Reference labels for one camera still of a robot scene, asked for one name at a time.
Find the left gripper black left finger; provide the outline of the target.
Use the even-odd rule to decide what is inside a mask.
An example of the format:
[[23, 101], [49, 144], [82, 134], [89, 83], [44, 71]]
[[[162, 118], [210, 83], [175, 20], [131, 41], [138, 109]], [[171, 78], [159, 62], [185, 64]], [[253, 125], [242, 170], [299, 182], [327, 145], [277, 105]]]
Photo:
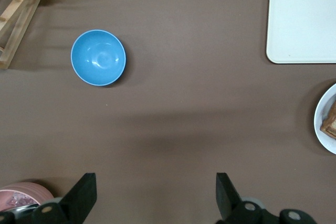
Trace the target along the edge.
[[84, 223], [96, 201], [96, 175], [86, 173], [59, 202], [48, 202], [35, 209], [32, 223]]

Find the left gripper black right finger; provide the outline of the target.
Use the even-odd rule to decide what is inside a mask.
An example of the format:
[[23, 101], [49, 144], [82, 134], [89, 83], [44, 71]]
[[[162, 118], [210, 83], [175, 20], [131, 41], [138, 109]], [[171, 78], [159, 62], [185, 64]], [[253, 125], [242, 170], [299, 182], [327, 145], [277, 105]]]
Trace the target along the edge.
[[226, 173], [216, 174], [216, 202], [222, 217], [218, 223], [261, 223], [261, 208], [243, 201]]

